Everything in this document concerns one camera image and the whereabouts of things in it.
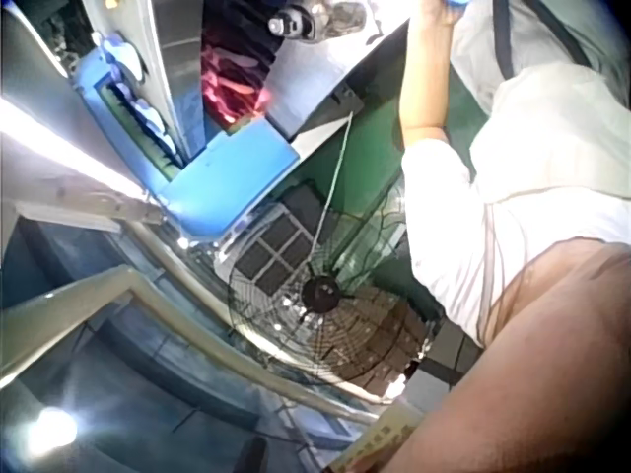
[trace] fan hub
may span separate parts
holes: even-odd
[[[302,299],[312,312],[325,314],[337,308],[342,292],[332,276],[313,276],[303,286]]]

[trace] electric fan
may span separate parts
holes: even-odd
[[[296,200],[305,199],[276,202],[232,256],[233,325],[258,340],[267,361],[307,374],[303,383],[349,381],[383,395],[426,335],[406,299],[373,283],[404,227],[386,223],[384,212],[375,225],[325,210],[314,230],[303,218],[313,205],[301,212]]]

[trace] handrail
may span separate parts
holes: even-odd
[[[186,317],[142,273],[123,265],[82,279],[2,313],[0,389],[106,304],[131,292],[151,315],[209,359],[283,397],[360,424],[378,416],[321,397],[273,374]]]
[[[204,305],[206,305],[213,313],[215,313],[228,326],[233,327],[230,310],[217,296],[212,294],[194,275],[194,273],[186,266],[186,264],[164,243],[156,234],[149,230],[145,225],[137,222],[128,222],[127,227],[138,237],[138,239],[149,249],[149,251],[160,261],[163,267],[169,273],[177,278],[189,291],[191,291]],[[245,324],[234,327],[246,339],[257,346],[262,351],[273,355],[283,363],[298,368],[299,370],[308,372],[326,382],[334,384],[338,389],[350,394],[351,396],[361,399],[374,405],[389,405],[391,400],[383,399],[380,396],[372,394],[361,387],[345,381],[331,373],[322,373],[316,369],[310,369],[310,364],[306,360],[297,360],[294,356],[286,353],[281,347],[273,344],[256,331],[252,330]]]

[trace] person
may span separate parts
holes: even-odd
[[[631,399],[628,45],[596,0],[534,3],[414,3],[400,98],[412,267],[485,351],[385,473],[565,471]],[[472,182],[444,130],[450,59],[490,113]]]

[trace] hand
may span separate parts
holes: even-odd
[[[432,27],[452,27],[462,17],[463,7],[449,5],[447,0],[416,0],[411,25],[422,30]]]

